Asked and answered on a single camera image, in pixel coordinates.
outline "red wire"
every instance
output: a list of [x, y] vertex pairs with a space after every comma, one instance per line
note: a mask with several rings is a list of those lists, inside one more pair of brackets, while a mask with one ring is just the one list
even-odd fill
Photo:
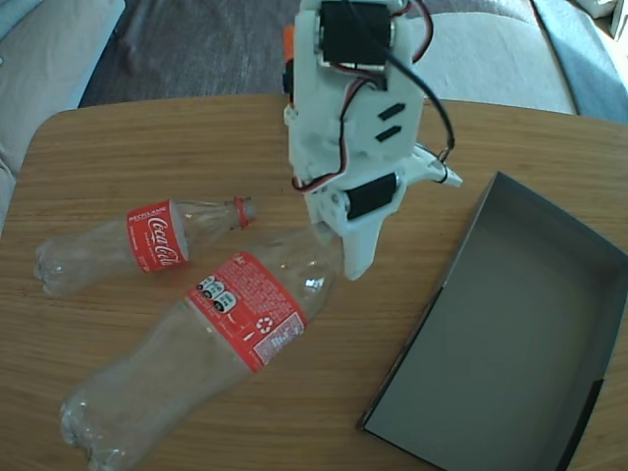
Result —
[[327, 174], [324, 177], [316, 179], [314, 182], [307, 185], [301, 185], [296, 176], [292, 177], [292, 187], [296, 189], [299, 193], [304, 194], [304, 193], [311, 193], [312, 191], [316, 191], [317, 189], [326, 185], [332, 179], [335, 179], [336, 177], [343, 175], [346, 172], [346, 169], [348, 167], [349, 154], [346, 148], [346, 141], [344, 139], [344, 115], [346, 114], [346, 110], [348, 109], [349, 105], [355, 98], [355, 95], [357, 94], [358, 90], [367, 81], [368, 80], [364, 78], [357, 78], [351, 83], [351, 85], [346, 91], [346, 95], [344, 96], [344, 102], [342, 103], [342, 110], [340, 111], [340, 141], [339, 141], [340, 168], [339, 170], [335, 173]]
[[423, 14], [423, 20], [425, 20], [425, 39], [423, 40], [423, 44], [414, 56], [412, 56], [412, 63], [416, 64], [419, 62], [425, 53], [428, 51], [430, 44], [432, 44], [432, 39], [434, 39], [434, 21], [432, 20], [432, 14], [430, 14], [430, 10], [428, 10], [427, 5], [423, 0], [409, 0], [410, 4], [416, 5], [421, 13]]
[[408, 3], [405, 5], [403, 10], [399, 10], [398, 12], [393, 13], [392, 15], [394, 17], [402, 17], [403, 15], [408, 13], [410, 10], [412, 10], [412, 2], [410, 0], [408, 0]]

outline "empty plastic bottle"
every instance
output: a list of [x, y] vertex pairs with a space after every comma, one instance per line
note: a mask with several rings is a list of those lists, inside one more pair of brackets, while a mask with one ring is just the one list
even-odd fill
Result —
[[323, 310], [341, 240], [318, 225], [237, 253], [166, 310], [129, 356], [79, 385], [61, 410], [91, 471], [129, 471], [199, 404], [267, 365]]
[[48, 239], [37, 248], [34, 274], [51, 296], [74, 294], [112, 277], [185, 263], [190, 251], [193, 255], [255, 218], [249, 199], [222, 204], [164, 201], [81, 235]]

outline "cable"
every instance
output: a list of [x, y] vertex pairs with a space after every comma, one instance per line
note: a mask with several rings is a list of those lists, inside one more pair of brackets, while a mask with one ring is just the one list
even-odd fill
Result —
[[408, 0], [407, 3], [405, 4], [405, 7], [403, 7], [402, 10], [399, 10], [398, 12], [393, 13], [392, 16], [393, 17], [402, 17], [406, 13], [409, 13], [410, 10], [412, 10], [412, 0]]
[[409, 0], [408, 3], [421, 10], [426, 28], [423, 44], [421, 44], [421, 48], [416, 51], [414, 56], [412, 56], [412, 63], [416, 64], [423, 58], [423, 56], [425, 56], [425, 53], [428, 52], [428, 49], [430, 48], [430, 44], [432, 44], [432, 39], [434, 39], [434, 21], [432, 20], [432, 14], [430, 13], [430, 10], [428, 10], [428, 6], [423, 0]]
[[355, 10], [350, 0], [341, 0], [341, 2], [347, 8], [349, 13], [353, 16], [353, 19], [355, 20], [357, 25], [360, 26], [361, 32], [364, 35], [364, 37], [368, 39], [369, 41], [371, 41], [375, 47], [380, 49], [382, 53], [386, 55], [389, 62], [396, 69], [398, 69], [402, 74], [404, 74], [407, 78], [409, 78], [412, 82], [414, 82], [414, 84], [416, 84], [419, 88], [421, 88], [421, 90], [423, 90], [423, 92], [428, 96], [428, 98], [430, 99], [434, 107], [439, 112], [439, 115], [441, 116], [441, 120], [443, 121], [443, 125], [445, 126], [445, 130], [447, 132], [446, 148], [443, 152], [441, 152], [440, 157], [439, 157], [441, 162], [444, 163], [447, 157], [449, 156], [450, 152], [455, 147], [455, 132], [453, 130], [453, 125], [451, 124], [451, 120], [449, 119], [449, 115], [447, 114], [445, 107], [441, 103], [441, 100], [439, 100], [438, 96], [436, 96], [436, 93], [434, 93], [432, 88], [430, 88], [430, 86], [427, 83], [425, 83], [419, 76], [414, 74], [396, 56], [394, 56], [394, 54], [391, 52], [391, 50], [388, 47], [384, 46], [383, 44], [380, 44], [380, 42], [371, 33], [371, 29], [364, 22], [364, 19], [360, 17], [360, 14]]
[[324, 175], [317, 179], [314, 179], [311, 183], [306, 185], [301, 185], [297, 177], [292, 178], [292, 187], [296, 189], [298, 192], [305, 194], [311, 193], [312, 191], [316, 191], [321, 189], [323, 186], [328, 185], [336, 179], [339, 179], [346, 173], [346, 169], [349, 165], [349, 152], [346, 147], [346, 140], [344, 139], [344, 118], [346, 117], [346, 112], [349, 109], [349, 106], [355, 99], [357, 93], [362, 89], [364, 85], [367, 83], [373, 84], [377, 87], [377, 84], [368, 78], [357, 78], [349, 86], [346, 88], [346, 92], [344, 93], [344, 100], [342, 102], [342, 108], [340, 110], [340, 138], [339, 138], [339, 147], [340, 147], [340, 168], [337, 172]]

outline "gray box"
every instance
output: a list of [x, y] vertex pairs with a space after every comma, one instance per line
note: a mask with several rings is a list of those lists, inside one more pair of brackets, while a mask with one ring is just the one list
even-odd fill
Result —
[[497, 174], [360, 426], [446, 471], [566, 469], [627, 291], [624, 252]]

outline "wood grain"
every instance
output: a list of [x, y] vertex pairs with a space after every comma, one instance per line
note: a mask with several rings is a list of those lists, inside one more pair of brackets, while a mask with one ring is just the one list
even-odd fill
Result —
[[[84, 470], [58, 430], [62, 398], [139, 342], [160, 310], [233, 251], [306, 224], [290, 189], [280, 96], [86, 108], [39, 131], [0, 242], [0, 469]], [[266, 371], [164, 440], [151, 470], [423, 470], [355, 424], [401, 348], [497, 170], [628, 250], [628, 129], [577, 117], [449, 103], [461, 189], [420, 184], [387, 222], [373, 269], [342, 282], [308, 334]], [[422, 140], [444, 136], [428, 108]], [[255, 198], [261, 220], [185, 270], [114, 280], [63, 300], [32, 277], [34, 249], [130, 208], [179, 197]], [[572, 464], [628, 469], [628, 328]]]

